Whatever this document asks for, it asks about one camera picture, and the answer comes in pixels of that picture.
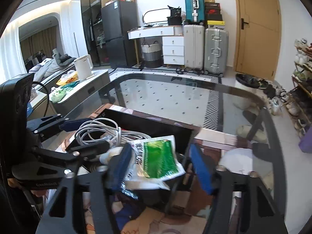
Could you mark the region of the left hand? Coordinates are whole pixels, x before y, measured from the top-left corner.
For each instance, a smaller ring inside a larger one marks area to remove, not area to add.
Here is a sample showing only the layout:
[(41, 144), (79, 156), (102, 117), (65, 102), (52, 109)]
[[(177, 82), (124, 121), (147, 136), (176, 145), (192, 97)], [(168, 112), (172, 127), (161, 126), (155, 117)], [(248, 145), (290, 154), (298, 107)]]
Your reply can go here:
[[(23, 189), (23, 187), (14, 178), (7, 179), (7, 182), (11, 188)], [(47, 191), (48, 190), (31, 190), (31, 193), (34, 194), (36, 197), (42, 197), (42, 196), (45, 196), (47, 194)]]

